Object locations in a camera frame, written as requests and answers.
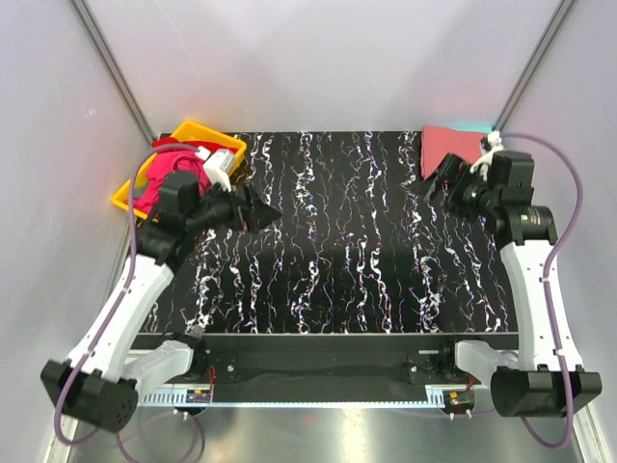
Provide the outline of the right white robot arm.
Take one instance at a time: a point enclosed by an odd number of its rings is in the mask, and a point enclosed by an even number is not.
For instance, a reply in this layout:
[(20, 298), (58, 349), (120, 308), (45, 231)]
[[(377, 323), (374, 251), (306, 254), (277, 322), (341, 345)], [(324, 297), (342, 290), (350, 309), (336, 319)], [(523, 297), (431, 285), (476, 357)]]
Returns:
[(482, 218), (493, 236), (512, 289), (519, 328), (516, 356), (481, 340), (459, 340), (438, 358), (443, 379), (471, 375), (488, 386), (497, 413), (506, 418), (566, 418), (603, 389), (572, 339), (556, 262), (559, 235), (550, 209), (532, 202), (534, 161), (517, 151), (494, 154), (488, 175), (447, 154), (420, 188), (424, 200), (445, 189), (446, 209)]

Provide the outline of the salmon pink t-shirt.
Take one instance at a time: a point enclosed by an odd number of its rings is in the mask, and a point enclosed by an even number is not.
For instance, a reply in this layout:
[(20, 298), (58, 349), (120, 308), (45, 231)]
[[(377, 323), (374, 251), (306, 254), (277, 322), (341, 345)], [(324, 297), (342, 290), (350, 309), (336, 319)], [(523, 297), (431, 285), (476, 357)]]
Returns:
[(482, 155), (481, 139), (491, 131), (490, 127), (457, 129), (425, 125), (421, 133), (421, 177), (427, 179), (433, 175), (449, 153), (473, 163)]

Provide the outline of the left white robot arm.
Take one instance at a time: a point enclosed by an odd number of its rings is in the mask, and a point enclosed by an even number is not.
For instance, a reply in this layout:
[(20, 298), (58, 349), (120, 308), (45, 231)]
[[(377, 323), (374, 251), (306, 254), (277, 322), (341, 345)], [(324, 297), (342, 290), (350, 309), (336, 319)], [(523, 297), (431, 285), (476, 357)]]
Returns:
[(189, 171), (167, 174), (159, 199), (141, 225), (132, 225), (121, 277), (87, 334), (62, 361), (48, 361), (40, 380), (54, 405), (54, 425), (68, 416), (111, 433), (131, 420), (138, 401), (167, 381), (207, 373), (200, 335), (171, 334), (134, 361), (127, 356), (146, 315), (172, 283), (202, 232), (226, 228), (258, 233), (279, 220), (250, 185), (240, 192), (215, 184), (205, 192)]

